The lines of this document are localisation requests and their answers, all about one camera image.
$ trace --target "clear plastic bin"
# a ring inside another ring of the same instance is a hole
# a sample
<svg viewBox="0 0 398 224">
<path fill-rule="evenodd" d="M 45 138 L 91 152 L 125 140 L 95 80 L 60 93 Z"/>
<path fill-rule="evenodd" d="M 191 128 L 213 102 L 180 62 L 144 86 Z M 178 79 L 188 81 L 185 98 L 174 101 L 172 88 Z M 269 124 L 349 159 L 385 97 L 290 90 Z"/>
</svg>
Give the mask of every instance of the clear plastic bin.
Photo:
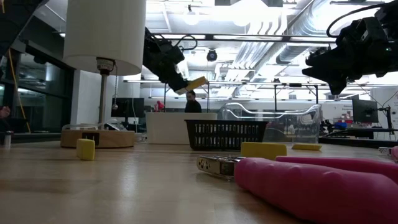
<svg viewBox="0 0 398 224">
<path fill-rule="evenodd" d="M 219 110 L 218 119 L 268 121 L 264 142 L 318 143 L 321 108 L 321 105 L 313 105 L 307 110 L 252 112 L 240 103 L 227 103 Z"/>
</svg>

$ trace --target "orange cable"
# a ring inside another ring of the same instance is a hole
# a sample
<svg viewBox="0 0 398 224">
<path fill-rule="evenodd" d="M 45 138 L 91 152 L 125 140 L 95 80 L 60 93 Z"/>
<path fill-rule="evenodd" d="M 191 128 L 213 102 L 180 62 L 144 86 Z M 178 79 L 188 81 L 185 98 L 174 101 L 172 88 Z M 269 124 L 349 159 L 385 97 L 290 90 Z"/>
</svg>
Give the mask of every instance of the orange cable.
<svg viewBox="0 0 398 224">
<path fill-rule="evenodd" d="M 2 13 L 5 14 L 5 13 L 6 13 L 6 10 L 5 10 L 5 8 L 4 8 L 4 0 L 1 0 L 1 2 L 2 2 L 2 4 L 1 4 L 1 6 L 2 6 Z M 21 98 L 20 98 L 20 96 L 19 96 L 19 94 L 18 94 L 17 80 L 16 80 L 16 76 L 15 76 L 14 65 L 12 64 L 12 57 L 11 57 L 11 51 L 10 51 L 10 49 L 8 49 L 8 57 L 9 57 L 10 66 L 11 66 L 12 78 L 14 79 L 15 92 L 17 93 L 17 96 L 18 96 L 19 106 L 21 107 L 22 115 L 23 115 L 24 119 L 26 120 L 27 129 L 28 129 L 29 133 L 32 133 L 32 132 L 30 131 L 29 122 L 28 122 L 28 120 L 26 119 L 26 116 L 25 116 L 25 111 L 24 111 L 24 107 L 23 107 L 23 105 L 22 105 Z"/>
</svg>

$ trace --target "yellow sponge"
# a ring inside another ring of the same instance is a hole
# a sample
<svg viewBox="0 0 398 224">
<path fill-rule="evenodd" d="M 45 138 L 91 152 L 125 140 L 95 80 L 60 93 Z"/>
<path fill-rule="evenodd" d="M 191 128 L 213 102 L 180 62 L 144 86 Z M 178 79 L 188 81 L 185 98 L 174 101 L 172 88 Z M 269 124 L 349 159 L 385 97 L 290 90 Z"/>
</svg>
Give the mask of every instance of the yellow sponge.
<svg viewBox="0 0 398 224">
<path fill-rule="evenodd" d="M 322 148 L 322 145 L 319 144 L 294 144 L 292 149 L 298 149 L 298 150 L 313 150 L 313 151 L 319 151 Z"/>
<path fill-rule="evenodd" d="M 77 139 L 76 154 L 81 160 L 94 160 L 95 141 L 90 139 Z"/>
<path fill-rule="evenodd" d="M 244 157 L 260 157 L 275 160 L 277 156 L 286 156 L 287 149 L 284 144 L 265 142 L 243 142 L 241 155 Z"/>
<path fill-rule="evenodd" d="M 184 93 L 186 93 L 186 92 L 188 92 L 190 90 L 194 90 L 194 89 L 198 88 L 199 86 L 202 86 L 202 85 L 204 85 L 206 83 L 207 83 L 207 79 L 205 77 L 200 77 L 200 78 L 197 78 L 197 79 L 195 79 L 193 81 L 190 81 L 187 87 L 182 88 L 181 90 L 177 90 L 176 93 L 178 95 L 181 95 L 181 94 L 184 94 Z"/>
</svg>

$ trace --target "black plastic basket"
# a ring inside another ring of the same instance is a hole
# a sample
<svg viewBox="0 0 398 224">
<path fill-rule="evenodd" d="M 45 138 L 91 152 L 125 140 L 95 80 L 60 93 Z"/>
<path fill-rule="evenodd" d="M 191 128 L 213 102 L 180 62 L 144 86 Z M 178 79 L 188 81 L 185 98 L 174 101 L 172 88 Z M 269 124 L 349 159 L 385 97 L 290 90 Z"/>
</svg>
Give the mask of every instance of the black plastic basket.
<svg viewBox="0 0 398 224">
<path fill-rule="evenodd" d="M 185 120 L 193 150 L 241 150 L 242 142 L 262 142 L 267 121 Z"/>
</svg>

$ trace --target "table surface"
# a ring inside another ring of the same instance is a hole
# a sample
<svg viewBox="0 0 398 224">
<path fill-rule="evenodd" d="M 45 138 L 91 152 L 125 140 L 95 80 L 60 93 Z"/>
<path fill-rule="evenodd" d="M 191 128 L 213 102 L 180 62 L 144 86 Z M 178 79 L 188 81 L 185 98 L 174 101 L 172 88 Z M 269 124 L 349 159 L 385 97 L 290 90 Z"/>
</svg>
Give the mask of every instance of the table surface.
<svg viewBox="0 0 398 224">
<path fill-rule="evenodd" d="M 19 223 L 305 223 L 240 189 L 200 172 L 189 146 L 140 143 L 98 149 L 79 161 L 59 142 L 0 149 L 0 219 Z M 377 149 L 324 145 L 294 156 L 390 161 Z"/>
</svg>

